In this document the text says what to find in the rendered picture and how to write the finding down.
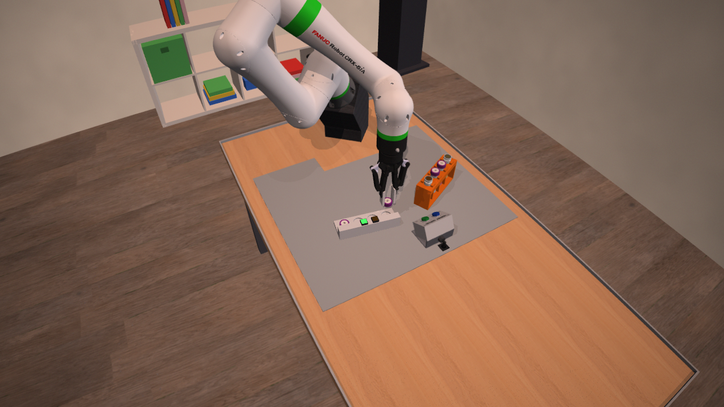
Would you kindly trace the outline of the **orange tube rack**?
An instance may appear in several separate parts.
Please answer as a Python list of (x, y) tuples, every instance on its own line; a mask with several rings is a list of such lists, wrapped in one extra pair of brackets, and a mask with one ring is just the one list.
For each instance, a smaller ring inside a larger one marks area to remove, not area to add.
[[(444, 171), (440, 171), (436, 179), (433, 178), (431, 186), (424, 185), (424, 178), (416, 185), (414, 204), (428, 210), (444, 189), (454, 178), (456, 168), (456, 159), (451, 158), (449, 164), (446, 164)], [(441, 174), (441, 175), (440, 175)], [(448, 175), (448, 176), (447, 176)], [(447, 178), (446, 178), (447, 176)], [(445, 181), (446, 180), (446, 181)], [(442, 183), (441, 183), (442, 182)], [(441, 184), (441, 185), (440, 185)], [(436, 192), (434, 192), (436, 190)]]

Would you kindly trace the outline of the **grey flat mat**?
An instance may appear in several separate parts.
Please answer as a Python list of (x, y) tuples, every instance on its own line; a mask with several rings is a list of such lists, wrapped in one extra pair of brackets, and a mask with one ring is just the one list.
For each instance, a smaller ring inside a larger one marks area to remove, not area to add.
[[(382, 206), (369, 155), (324, 172), (316, 159), (253, 178), (261, 197), (322, 311), (405, 275), (518, 218), (487, 187), (456, 163), (454, 178), (428, 209), (414, 204), (416, 185), (448, 154), (420, 127), (408, 127), (403, 159), (410, 165), (396, 201)], [(343, 240), (335, 220), (392, 208), (400, 226)], [(452, 214), (454, 232), (425, 248), (413, 222), (437, 211)]]

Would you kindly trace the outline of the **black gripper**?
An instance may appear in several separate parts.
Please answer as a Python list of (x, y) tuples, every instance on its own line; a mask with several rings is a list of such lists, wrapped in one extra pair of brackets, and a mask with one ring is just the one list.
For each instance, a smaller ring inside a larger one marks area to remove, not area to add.
[[(380, 191), (380, 202), (382, 206), (385, 205), (385, 188), (387, 185), (387, 177), (391, 172), (391, 200), (395, 203), (396, 193), (402, 187), (405, 181), (406, 172), (410, 163), (408, 159), (403, 159), (403, 153), (398, 155), (387, 155), (378, 151), (378, 162), (375, 166), (370, 166), (373, 174), (373, 186)], [(398, 175), (398, 168), (400, 167), (400, 173)], [(382, 170), (382, 177), (380, 183), (378, 183), (378, 168)]]

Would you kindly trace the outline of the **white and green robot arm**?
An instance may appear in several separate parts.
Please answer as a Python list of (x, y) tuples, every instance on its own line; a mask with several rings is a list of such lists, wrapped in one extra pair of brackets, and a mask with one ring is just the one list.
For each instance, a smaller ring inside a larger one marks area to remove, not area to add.
[[(293, 78), (268, 46), (275, 25), (315, 50)], [(326, 107), (340, 109), (355, 96), (355, 81), (372, 95), (377, 149), (407, 148), (413, 100), (400, 73), (364, 48), (318, 0), (238, 0), (214, 34), (219, 61), (245, 77), (275, 104), (287, 122), (306, 129)]]

